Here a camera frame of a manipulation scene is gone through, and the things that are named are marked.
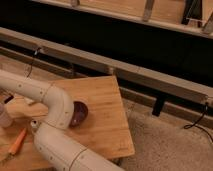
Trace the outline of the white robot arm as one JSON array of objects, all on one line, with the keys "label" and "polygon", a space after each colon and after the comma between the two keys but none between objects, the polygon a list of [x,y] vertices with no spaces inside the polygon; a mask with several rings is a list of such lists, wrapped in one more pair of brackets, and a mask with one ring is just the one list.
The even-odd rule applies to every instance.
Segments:
[{"label": "white robot arm", "polygon": [[64,134],[73,116],[74,103],[63,89],[4,70],[0,70],[0,87],[48,108],[34,134],[34,144],[58,171],[124,171]]}]

